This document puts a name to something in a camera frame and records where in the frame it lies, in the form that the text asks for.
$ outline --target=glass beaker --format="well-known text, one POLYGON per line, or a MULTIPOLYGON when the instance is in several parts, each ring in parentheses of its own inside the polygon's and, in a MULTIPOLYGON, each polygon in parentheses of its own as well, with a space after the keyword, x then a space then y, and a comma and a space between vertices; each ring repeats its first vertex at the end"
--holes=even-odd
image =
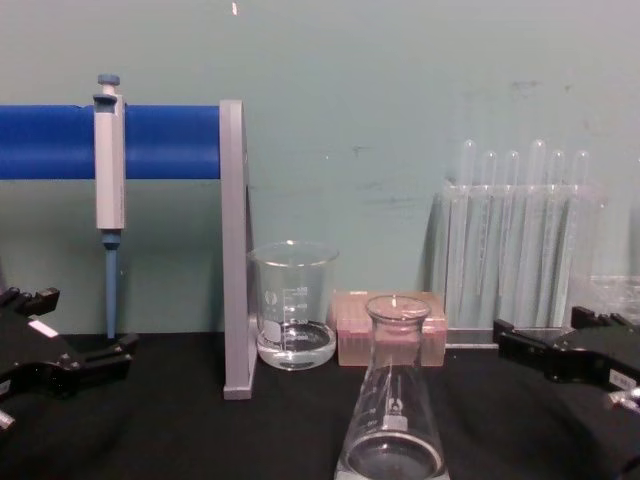
POLYGON ((367 302, 373 320, 369 367, 347 430, 336 480, 448 479, 421 369, 427 303, 384 295, 367 302))
POLYGON ((326 245, 293 240, 249 253, 257 281, 257 348, 269 365, 304 370, 333 356, 336 336, 327 313, 337 257, 326 245))

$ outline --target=green wall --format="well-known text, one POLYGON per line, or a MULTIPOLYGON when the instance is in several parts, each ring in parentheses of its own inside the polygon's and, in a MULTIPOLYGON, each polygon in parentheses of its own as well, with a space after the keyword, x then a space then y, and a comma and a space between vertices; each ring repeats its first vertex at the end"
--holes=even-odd
MULTIPOLYGON (((131 104, 248 116, 256 243, 341 251, 339 288, 424 286, 433 195, 480 149, 588 149, 609 192, 595 271, 640 274, 640 4, 584 0, 2 0, 0 103, 89 104, 118 73, 131 104)), ((218 328, 219 187, 131 183, 122 326, 218 328)), ((9 283, 63 290, 51 323, 103 329, 90 183, 0 183, 9 283)))

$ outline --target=white label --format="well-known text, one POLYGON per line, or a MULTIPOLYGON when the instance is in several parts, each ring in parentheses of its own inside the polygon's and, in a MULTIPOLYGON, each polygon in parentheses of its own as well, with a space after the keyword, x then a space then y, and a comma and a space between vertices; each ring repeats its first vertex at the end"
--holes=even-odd
POLYGON ((7 380, 6 382, 0 383, 0 395, 4 395, 9 392, 9 388, 11 388, 11 380, 7 380))
POLYGON ((280 343, 282 339, 282 330, 280 328, 280 324, 278 322, 274 322, 273 320, 265 320, 263 325, 264 338, 269 340, 270 342, 280 343))
POLYGON ((33 322, 29 322, 29 326, 31 328, 35 328, 40 333, 42 333, 43 335, 46 335, 49 338, 58 336, 58 332, 56 332, 49 325, 45 325, 44 323, 42 323, 40 320, 34 320, 33 322))
POLYGON ((400 430, 406 432, 409 428, 407 417, 402 415, 385 415, 382 419, 382 428, 384 430, 400 430))
POLYGON ((609 383, 623 390, 631 390, 632 388, 636 388, 637 385, 637 382, 633 378, 627 377, 613 369, 609 371, 609 383))

